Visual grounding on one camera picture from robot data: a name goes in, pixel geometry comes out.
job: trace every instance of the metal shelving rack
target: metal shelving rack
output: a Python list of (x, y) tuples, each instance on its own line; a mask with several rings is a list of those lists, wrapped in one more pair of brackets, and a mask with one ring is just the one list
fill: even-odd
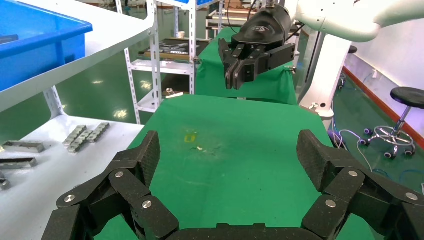
[[(154, 24), (150, 34), (150, 49), (153, 51), (152, 60), (136, 60), (131, 62), (128, 49), (125, 50), (126, 65), (128, 67), (128, 78), (131, 87), (131, 95), (134, 104), (135, 117), (138, 124), (141, 124), (139, 111), (154, 113), (158, 109), (162, 101), (162, 87), (161, 87), (161, 72), (167, 74), (179, 74), (189, 76), (189, 93), (195, 94), (195, 78), (196, 78), (196, 19), (197, 10), (206, 8), (209, 5), (219, 2), (219, 24), (218, 32), (222, 29), (222, 12), (224, 0), (212, 0), (201, 5), (197, 5), (197, 0), (189, 0), (188, 3), (182, 3), (175, 0), (159, 0), (158, 2), (174, 6), (174, 32), (177, 37), (179, 31), (179, 8), (189, 11), (189, 63), (178, 63), (170, 61), (160, 61), (159, 55), (159, 36), (158, 32), (158, 13), (157, 6), (148, 6), (149, 16), (154, 15)], [(146, 71), (152, 72), (153, 76), (153, 90), (150, 91), (145, 97), (138, 101), (134, 87), (133, 72), (132, 71)]]
[[(142, 41), (150, 30), (157, 28), (154, 28), (153, 15), (142, 20), (74, 0), (20, 2), (93, 25), (93, 31), (85, 34), (86, 57), (0, 91), (0, 112), (41, 92), (51, 112), (48, 122), (21, 139), (41, 142), (46, 150), (25, 153), (0, 149), (0, 158), (35, 157), (38, 162), (31, 168), (2, 170), (11, 187), (0, 190), (0, 236), (2, 239), (41, 239), (52, 211), (57, 209), (58, 197), (102, 173), (115, 154), (128, 148), (144, 127), (69, 116), (63, 110), (55, 85)], [(120, 3), (117, 1), (118, 9), (122, 9)], [(153, 10), (156, 0), (149, 0), (149, 3)], [(76, 126), (86, 125), (93, 130), (102, 122), (109, 122), (110, 128), (98, 142), (87, 144), (77, 154), (69, 153), (63, 146), (63, 141)]]

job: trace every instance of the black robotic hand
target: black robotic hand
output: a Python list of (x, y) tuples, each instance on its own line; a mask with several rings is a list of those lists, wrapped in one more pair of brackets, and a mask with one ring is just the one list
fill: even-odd
[(219, 55), (224, 65), (227, 89), (239, 90), (259, 74), (294, 59), (295, 45), (284, 44), (292, 22), (286, 9), (273, 5), (260, 9), (232, 36), (231, 43), (220, 38)]

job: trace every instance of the green table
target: green table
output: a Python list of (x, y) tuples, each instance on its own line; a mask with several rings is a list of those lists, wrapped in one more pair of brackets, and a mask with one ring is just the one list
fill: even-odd
[(215, 97), (242, 97), (261, 99), (275, 103), (297, 105), (292, 73), (285, 66), (260, 74), (255, 81), (241, 86), (240, 90), (226, 89), (224, 66), (219, 55), (218, 39), (231, 42), (234, 32), (231, 28), (223, 28), (216, 38), (199, 55), (201, 64), (197, 69), (195, 92), (198, 95)]
[[(297, 158), (302, 129), (331, 145), (319, 116), (298, 106), (184, 95), (166, 99), (130, 148), (147, 131), (158, 132), (160, 162), (150, 190), (181, 229), (217, 223), (299, 227), (320, 195)], [(96, 239), (136, 238), (119, 216)], [(338, 239), (374, 238), (352, 215)]]

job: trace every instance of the white wall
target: white wall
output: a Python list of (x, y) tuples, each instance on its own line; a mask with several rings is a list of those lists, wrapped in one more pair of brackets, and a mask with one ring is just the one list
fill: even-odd
[[(396, 87), (424, 90), (424, 19), (383, 28), (376, 39), (353, 43), (356, 54), (348, 54), (344, 66), (399, 116), (406, 106), (394, 101)], [(372, 78), (373, 69), (379, 73)], [(413, 108), (406, 122), (424, 137), (424, 110)]]
[(383, 28), (376, 39), (353, 43), (356, 55), (398, 86), (424, 89), (424, 19)]

